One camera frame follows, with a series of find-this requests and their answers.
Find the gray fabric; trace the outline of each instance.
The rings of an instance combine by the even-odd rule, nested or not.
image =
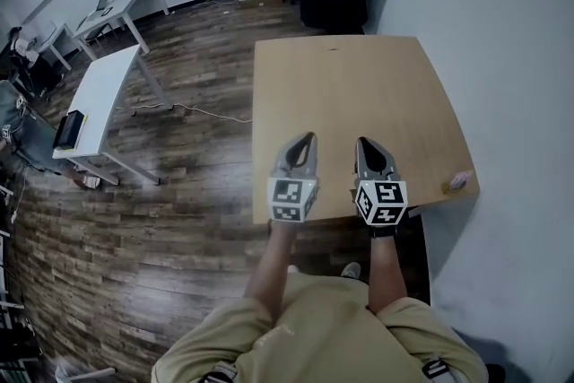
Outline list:
[[[29,111],[21,118],[21,111],[16,108],[18,96],[20,93],[10,82],[0,81],[0,128],[10,125],[13,140],[20,142],[17,154],[28,163],[39,170],[61,174],[68,162],[52,158],[56,129],[43,118],[34,119]]]

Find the black box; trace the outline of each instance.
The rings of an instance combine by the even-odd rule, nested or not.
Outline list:
[[[83,113],[79,110],[74,110],[74,112],[70,112],[62,118],[60,126],[57,129],[53,147],[59,150],[73,149],[78,140],[82,123]]]

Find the forearm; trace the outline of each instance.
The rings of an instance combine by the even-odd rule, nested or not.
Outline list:
[[[379,313],[393,301],[406,297],[395,239],[377,238],[370,245],[369,309]]]
[[[265,252],[249,280],[244,297],[259,300],[269,310],[275,322],[281,313],[287,267],[297,226],[292,223],[273,222],[272,229]]]

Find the black hair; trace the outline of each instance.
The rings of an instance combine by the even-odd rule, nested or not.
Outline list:
[[[10,32],[8,32],[8,40],[12,41],[12,39],[14,38],[14,36],[20,32],[22,30],[21,27],[14,27],[10,29]]]

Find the white desk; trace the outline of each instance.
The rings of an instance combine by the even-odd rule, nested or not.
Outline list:
[[[102,168],[97,168],[83,160],[84,157],[103,154],[134,174],[146,178],[156,185],[160,183],[159,178],[112,150],[107,142],[109,121],[114,110],[116,110],[117,103],[120,102],[124,108],[135,113],[134,109],[127,104],[127,101],[121,95],[126,78],[134,67],[137,66],[139,68],[143,78],[150,85],[152,92],[164,104],[166,109],[173,109],[173,104],[168,101],[163,89],[150,74],[144,61],[139,57],[139,49],[139,45],[134,45],[90,64],[68,110],[68,113],[73,110],[79,110],[87,116],[78,144],[73,150],[54,150],[52,158],[72,161],[92,174],[117,185],[119,183],[118,178]]]
[[[58,61],[60,61],[60,63],[62,63],[68,71],[71,71],[72,67],[60,54],[60,52],[56,49],[56,47],[54,47],[54,43],[56,43],[57,38],[60,37],[60,34],[62,34],[62,32],[65,32],[68,35],[68,37],[70,37],[70,39],[74,39],[72,31],[70,30],[70,28],[66,26],[65,22],[59,23],[57,24],[56,30],[54,31],[52,36],[41,45],[38,52],[42,54],[45,51],[50,50],[57,57]]]
[[[93,19],[86,19],[83,22],[82,27],[80,27],[73,35],[74,39],[78,42],[78,44],[84,49],[87,55],[91,58],[92,61],[98,59],[96,54],[94,53],[93,49],[83,40],[83,37],[94,29],[98,29],[103,24],[106,24],[112,20],[116,20],[121,18],[126,23],[127,27],[132,34],[134,34],[137,43],[142,46],[143,52],[147,55],[150,52],[150,49],[145,44],[144,39],[138,32],[137,28],[134,25],[131,17],[129,16],[129,9],[135,3],[136,0],[114,0],[111,4],[108,5],[109,7],[113,7],[111,11],[106,16],[96,16]],[[168,10],[168,4],[166,4],[165,0],[160,0],[161,8],[163,12],[167,15],[170,14]]]

